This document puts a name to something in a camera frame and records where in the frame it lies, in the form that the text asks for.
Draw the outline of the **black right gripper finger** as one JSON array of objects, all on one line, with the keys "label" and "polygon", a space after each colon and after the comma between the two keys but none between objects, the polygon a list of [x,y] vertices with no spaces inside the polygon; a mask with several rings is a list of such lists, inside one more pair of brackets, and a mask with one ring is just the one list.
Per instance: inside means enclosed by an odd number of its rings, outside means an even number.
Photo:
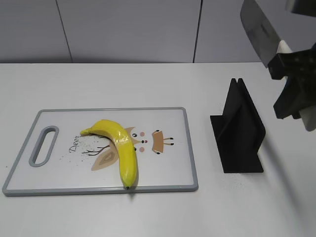
[{"label": "black right gripper finger", "polygon": [[282,79],[288,76],[300,76],[298,64],[295,61],[298,56],[293,53],[277,53],[268,63],[269,73],[272,79]]},{"label": "black right gripper finger", "polygon": [[300,109],[302,105],[301,93],[304,89],[305,78],[288,76],[285,86],[276,100],[273,108],[278,119],[292,116],[294,119],[301,119]]}]

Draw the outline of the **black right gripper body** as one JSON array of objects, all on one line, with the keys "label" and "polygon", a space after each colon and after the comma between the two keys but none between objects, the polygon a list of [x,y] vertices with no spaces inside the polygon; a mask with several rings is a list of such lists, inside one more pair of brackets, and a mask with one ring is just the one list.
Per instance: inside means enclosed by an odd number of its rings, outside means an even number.
[{"label": "black right gripper body", "polygon": [[308,50],[296,52],[296,56],[298,58],[295,61],[300,70],[299,79],[307,94],[303,101],[309,102],[313,106],[316,104],[316,44],[314,43]]}]

